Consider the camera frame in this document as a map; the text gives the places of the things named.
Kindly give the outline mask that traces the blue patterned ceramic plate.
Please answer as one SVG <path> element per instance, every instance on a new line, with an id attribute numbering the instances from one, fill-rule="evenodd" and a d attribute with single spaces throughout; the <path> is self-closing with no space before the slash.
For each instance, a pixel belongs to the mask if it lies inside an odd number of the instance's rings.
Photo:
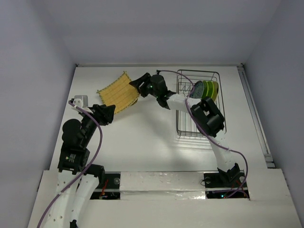
<path id="1" fill-rule="evenodd" d="M 204 92 L 204 83 L 202 81 L 198 81 L 194 84 L 194 90 L 190 94 L 190 98 L 201 99 Z"/>

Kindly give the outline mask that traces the green plate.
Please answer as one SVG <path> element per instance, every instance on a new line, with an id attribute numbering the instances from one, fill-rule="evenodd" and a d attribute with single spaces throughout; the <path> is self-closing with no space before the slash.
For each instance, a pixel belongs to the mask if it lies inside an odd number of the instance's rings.
<path id="1" fill-rule="evenodd" d="M 215 102 L 219 92 L 219 85 L 218 82 L 215 81 L 211 81 L 210 83 L 211 99 Z"/>
<path id="2" fill-rule="evenodd" d="M 212 97 L 212 94 L 213 94 L 213 83 L 211 81 L 202 81 L 202 82 L 203 82 L 202 98 Z"/>

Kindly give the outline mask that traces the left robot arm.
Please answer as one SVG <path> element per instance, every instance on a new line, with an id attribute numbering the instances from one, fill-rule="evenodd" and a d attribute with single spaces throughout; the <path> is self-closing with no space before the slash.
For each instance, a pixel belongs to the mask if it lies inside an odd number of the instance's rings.
<path id="1" fill-rule="evenodd" d="M 93 163 L 96 155 L 88 159 L 87 146 L 96 130 L 112 123 L 115 105 L 83 108 L 76 99 L 69 104 L 83 119 L 70 119 L 62 127 L 56 195 L 43 212 L 39 228 L 77 228 L 94 190 L 107 184 L 104 167 Z"/>

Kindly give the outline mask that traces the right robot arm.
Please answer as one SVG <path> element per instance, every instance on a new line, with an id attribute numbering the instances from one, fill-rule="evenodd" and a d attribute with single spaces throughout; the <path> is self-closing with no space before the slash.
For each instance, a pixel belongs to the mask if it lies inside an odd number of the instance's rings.
<path id="1" fill-rule="evenodd" d="M 225 118 L 211 97 L 203 99 L 182 96 L 167 88 L 160 74 L 149 73 L 129 83 L 142 97 L 152 95 L 158 104 L 166 109 L 188 113 L 199 131 L 209 140 L 216 157 L 218 180 L 225 187 L 236 187 L 241 174 L 239 165 L 228 148 L 224 130 Z"/>

